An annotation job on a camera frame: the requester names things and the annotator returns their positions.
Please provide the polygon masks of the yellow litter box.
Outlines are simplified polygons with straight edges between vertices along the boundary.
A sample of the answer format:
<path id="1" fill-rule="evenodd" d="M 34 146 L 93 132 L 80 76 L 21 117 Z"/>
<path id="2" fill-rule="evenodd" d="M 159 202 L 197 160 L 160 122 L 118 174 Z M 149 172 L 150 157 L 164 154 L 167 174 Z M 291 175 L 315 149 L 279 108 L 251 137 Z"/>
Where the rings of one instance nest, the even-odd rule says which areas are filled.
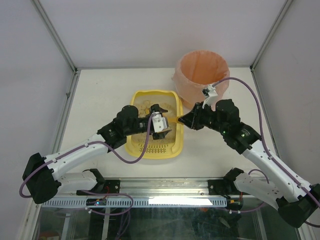
<path id="1" fill-rule="evenodd" d="M 161 108 L 168 110 L 167 113 L 164 113 L 166 117 L 179 117 L 183 114 L 180 98 L 176 92 L 169 90 L 139 90 L 133 95 L 130 104 L 138 108 L 139 117 L 146 116 L 149 113 L 149 108 L 154 104 L 159 104 Z M 140 105 L 147 107 L 145 113 L 140 112 Z M 165 139 L 153 140 L 152 137 L 149 138 L 143 155 L 144 159 L 169 159 L 182 152 L 184 127 L 181 124 L 169 123 L 169 129 L 171 132 L 165 136 Z M 128 136 L 124 148 L 129 155 L 139 157 L 143 151 L 145 140 L 145 133 Z"/>

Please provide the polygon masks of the yellow litter scoop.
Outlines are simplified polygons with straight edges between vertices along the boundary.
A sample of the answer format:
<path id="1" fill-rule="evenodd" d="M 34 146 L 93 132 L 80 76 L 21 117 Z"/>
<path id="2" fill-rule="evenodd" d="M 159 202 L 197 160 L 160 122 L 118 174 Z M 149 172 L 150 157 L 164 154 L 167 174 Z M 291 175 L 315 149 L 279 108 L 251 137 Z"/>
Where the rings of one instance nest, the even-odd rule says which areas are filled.
<path id="1" fill-rule="evenodd" d="M 179 121 L 179 117 L 167 116 L 166 119 L 168 120 L 169 123 L 181 124 L 181 122 Z"/>

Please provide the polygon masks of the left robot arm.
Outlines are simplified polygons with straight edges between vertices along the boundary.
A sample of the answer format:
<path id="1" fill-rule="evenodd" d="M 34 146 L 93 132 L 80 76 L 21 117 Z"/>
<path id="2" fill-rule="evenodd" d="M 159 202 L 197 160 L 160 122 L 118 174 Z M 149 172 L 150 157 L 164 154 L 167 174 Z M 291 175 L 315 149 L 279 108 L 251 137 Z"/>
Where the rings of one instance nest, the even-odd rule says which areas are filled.
<path id="1" fill-rule="evenodd" d="M 168 110 L 161 108 L 159 104 L 154 104 L 149 108 L 148 114 L 139 117 L 137 107 L 126 105 L 110 123 L 82 143 L 46 156 L 41 156 L 38 152 L 33 154 L 29 157 L 22 174 L 20 196 L 26 198 L 23 188 L 27 187 L 30 193 L 28 197 L 36 204 L 47 202 L 62 191 L 64 186 L 62 177 L 68 171 L 98 155 L 112 152 L 126 164 L 139 162 L 146 148 L 143 148 L 140 156 L 132 161 L 121 157 L 116 149 L 123 146 L 127 142 L 127 137 L 132 135 L 145 133 L 146 143 L 149 138 L 164 139 L 170 132 L 168 118 L 165 115 L 167 112 Z"/>

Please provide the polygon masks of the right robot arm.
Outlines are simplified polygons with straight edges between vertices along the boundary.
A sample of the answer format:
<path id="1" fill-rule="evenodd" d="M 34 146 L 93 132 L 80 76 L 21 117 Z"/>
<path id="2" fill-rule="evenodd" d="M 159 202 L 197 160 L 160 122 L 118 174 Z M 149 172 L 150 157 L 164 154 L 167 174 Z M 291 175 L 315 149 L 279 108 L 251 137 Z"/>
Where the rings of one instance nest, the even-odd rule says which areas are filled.
<path id="1" fill-rule="evenodd" d="M 231 149 L 254 163 L 271 180 L 270 184 L 255 180 L 234 167 L 223 177 L 225 194 L 237 190 L 252 195 L 277 210 L 294 228 L 300 228 L 319 208 L 320 185 L 310 184 L 273 156 L 262 136 L 241 122 L 239 109 L 231 99 L 218 101 L 215 110 L 197 102 L 177 121 L 192 130 L 207 127 L 217 131 Z"/>

